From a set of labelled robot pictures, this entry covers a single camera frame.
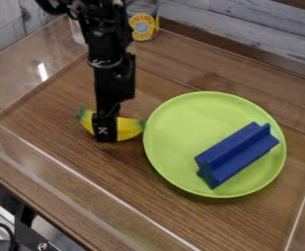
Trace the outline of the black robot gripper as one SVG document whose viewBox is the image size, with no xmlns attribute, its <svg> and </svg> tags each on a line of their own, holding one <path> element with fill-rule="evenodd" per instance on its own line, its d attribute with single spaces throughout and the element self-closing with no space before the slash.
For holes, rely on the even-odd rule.
<svg viewBox="0 0 305 251">
<path fill-rule="evenodd" d="M 92 116 L 98 142 L 117 141 L 117 117 L 121 103 L 136 97 L 137 57 L 127 52 L 119 58 L 89 54 L 94 71 L 96 113 Z"/>
</svg>

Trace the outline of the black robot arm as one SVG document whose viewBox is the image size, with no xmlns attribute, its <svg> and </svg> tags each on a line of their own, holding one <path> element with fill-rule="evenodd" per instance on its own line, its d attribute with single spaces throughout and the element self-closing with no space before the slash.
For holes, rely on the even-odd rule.
<svg viewBox="0 0 305 251">
<path fill-rule="evenodd" d="M 66 14 L 81 26 L 94 74 L 96 110 L 81 108 L 82 127 L 98 142 L 125 139 L 121 103 L 136 96 L 136 55 L 128 51 L 133 30 L 125 0 L 35 0 L 50 15 Z"/>
</svg>

